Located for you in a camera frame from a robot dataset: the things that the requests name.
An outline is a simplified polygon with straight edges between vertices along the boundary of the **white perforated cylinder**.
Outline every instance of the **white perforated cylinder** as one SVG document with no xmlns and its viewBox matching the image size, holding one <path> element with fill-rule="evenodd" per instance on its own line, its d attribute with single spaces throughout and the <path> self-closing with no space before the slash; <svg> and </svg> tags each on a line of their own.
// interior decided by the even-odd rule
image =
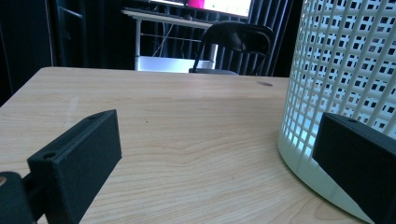
<svg viewBox="0 0 396 224">
<path fill-rule="evenodd" d="M 290 72 L 279 151 L 320 195 L 372 222 L 312 159 L 323 112 L 396 139 L 395 1 L 306 0 Z"/>
</svg>

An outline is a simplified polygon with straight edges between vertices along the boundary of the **desk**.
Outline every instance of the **desk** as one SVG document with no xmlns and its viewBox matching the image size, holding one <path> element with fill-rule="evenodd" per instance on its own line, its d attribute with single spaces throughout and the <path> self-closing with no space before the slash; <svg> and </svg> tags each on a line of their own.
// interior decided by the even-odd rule
<svg viewBox="0 0 396 224">
<path fill-rule="evenodd" d="M 148 13 L 134 12 L 130 10 L 122 10 L 123 14 L 132 17 L 136 20 L 136 34 L 134 47 L 134 70 L 136 71 L 162 71 L 162 72 L 179 72 L 188 73 L 189 68 L 192 68 L 194 60 L 173 59 L 173 58 L 158 58 L 140 55 L 140 36 L 142 21 L 156 21 L 173 25 L 181 25 L 191 28 L 198 28 L 206 30 L 212 24 L 198 21 L 187 21 L 177 18 L 165 17 L 160 15 L 151 15 Z M 210 59 L 208 61 L 200 61 L 199 67 L 215 68 L 215 60 L 218 46 L 212 47 L 210 52 Z"/>
<path fill-rule="evenodd" d="M 0 108 L 0 170 L 27 175 L 29 156 L 115 108 L 123 158 L 82 223 L 359 223 L 279 156 L 288 82 L 44 68 Z"/>
</svg>

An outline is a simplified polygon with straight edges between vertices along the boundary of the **black chair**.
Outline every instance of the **black chair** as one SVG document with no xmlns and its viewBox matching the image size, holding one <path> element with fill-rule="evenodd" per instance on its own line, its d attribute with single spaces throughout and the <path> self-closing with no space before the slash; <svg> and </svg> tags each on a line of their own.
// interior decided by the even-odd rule
<svg viewBox="0 0 396 224">
<path fill-rule="evenodd" d="M 229 50 L 241 53 L 259 54 L 262 59 L 252 70 L 251 75 L 257 76 L 265 58 L 270 55 L 274 43 L 274 33 L 266 26 L 242 23 L 237 21 L 220 21 L 207 29 L 202 38 L 198 54 L 195 57 L 190 73 L 204 73 L 216 75 L 235 75 L 233 71 L 197 68 L 205 46 L 216 44 Z"/>
</svg>

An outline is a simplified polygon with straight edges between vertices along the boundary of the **monitor screen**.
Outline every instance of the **monitor screen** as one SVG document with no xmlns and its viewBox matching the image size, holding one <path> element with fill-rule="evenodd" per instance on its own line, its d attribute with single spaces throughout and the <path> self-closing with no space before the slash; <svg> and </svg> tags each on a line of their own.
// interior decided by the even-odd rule
<svg viewBox="0 0 396 224">
<path fill-rule="evenodd" d="M 149 0 L 149 1 L 150 3 L 159 3 L 164 5 L 184 7 L 184 0 Z"/>
<path fill-rule="evenodd" d="M 247 18 L 252 0 L 187 0 L 187 7 Z"/>
</svg>

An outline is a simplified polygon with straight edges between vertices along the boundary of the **chair backrest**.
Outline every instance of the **chair backrest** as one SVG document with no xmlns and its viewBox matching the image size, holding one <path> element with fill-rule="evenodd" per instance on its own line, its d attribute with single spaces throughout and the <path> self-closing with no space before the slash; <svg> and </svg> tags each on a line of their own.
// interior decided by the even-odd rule
<svg viewBox="0 0 396 224">
<path fill-rule="evenodd" d="M 196 72 L 204 47 L 209 44 L 217 44 L 241 53 L 260 54 L 264 60 L 271 53 L 273 43 L 274 33 L 266 26 L 237 21 L 220 21 L 209 27 L 204 34 L 192 72 Z"/>
</svg>

